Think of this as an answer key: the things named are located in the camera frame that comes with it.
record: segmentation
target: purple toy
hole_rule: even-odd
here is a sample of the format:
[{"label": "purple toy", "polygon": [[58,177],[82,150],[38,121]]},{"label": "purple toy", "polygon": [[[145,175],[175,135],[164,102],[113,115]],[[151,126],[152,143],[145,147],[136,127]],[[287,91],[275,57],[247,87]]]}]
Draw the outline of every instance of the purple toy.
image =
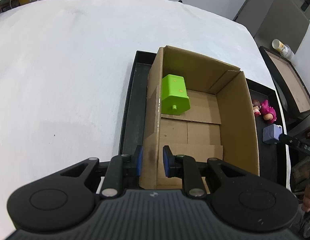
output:
[{"label": "purple toy", "polygon": [[270,124],[277,120],[276,111],[274,108],[269,106],[268,100],[265,100],[260,104],[260,113],[263,115],[263,119],[268,121]]}]

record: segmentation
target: white table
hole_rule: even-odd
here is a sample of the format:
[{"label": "white table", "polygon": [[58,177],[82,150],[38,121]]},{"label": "white table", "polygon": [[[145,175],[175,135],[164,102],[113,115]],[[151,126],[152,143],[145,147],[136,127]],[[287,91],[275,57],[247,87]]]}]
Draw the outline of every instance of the white table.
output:
[{"label": "white table", "polygon": [[179,2],[43,0],[0,15],[0,239],[14,228],[6,201],[16,188],[118,153],[135,53],[165,45],[275,88],[244,26]]}]

